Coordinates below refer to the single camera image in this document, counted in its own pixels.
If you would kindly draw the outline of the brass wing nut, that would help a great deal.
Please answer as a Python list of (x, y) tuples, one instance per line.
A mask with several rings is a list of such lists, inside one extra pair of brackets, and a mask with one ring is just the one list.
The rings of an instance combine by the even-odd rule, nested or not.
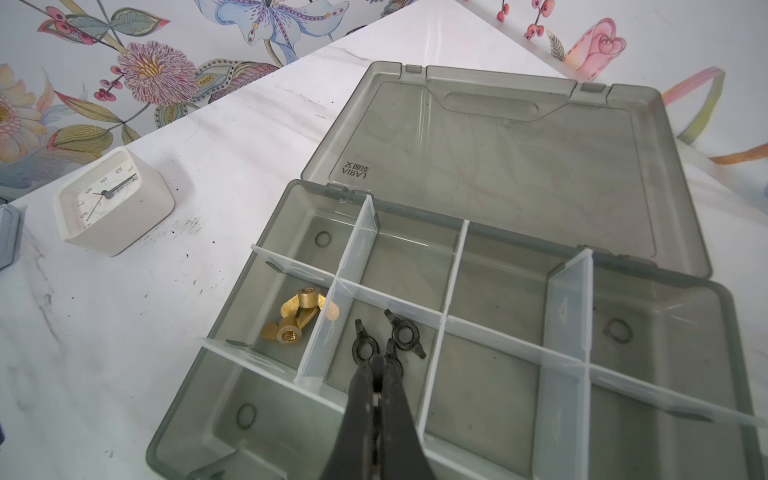
[(299, 308), (293, 315), (283, 317), (279, 322), (268, 322), (261, 330), (261, 338), (283, 345), (294, 344), (302, 339), (304, 328), (320, 311), (319, 307)]
[(282, 318), (299, 318), (304, 311), (318, 308), (323, 310), (326, 306), (326, 297), (315, 287), (300, 289), (297, 294), (284, 302), (280, 307)]

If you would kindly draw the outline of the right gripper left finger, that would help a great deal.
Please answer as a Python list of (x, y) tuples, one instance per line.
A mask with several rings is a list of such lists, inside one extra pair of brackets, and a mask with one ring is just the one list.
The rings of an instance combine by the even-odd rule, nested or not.
[(374, 387), (377, 357), (358, 366), (342, 423), (321, 479), (372, 479), (375, 459)]

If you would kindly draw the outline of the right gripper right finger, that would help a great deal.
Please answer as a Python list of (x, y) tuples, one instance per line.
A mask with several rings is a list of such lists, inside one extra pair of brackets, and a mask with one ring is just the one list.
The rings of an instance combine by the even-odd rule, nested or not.
[(434, 479), (414, 426), (402, 375), (392, 358), (379, 356), (381, 416), (378, 460), (382, 479)]

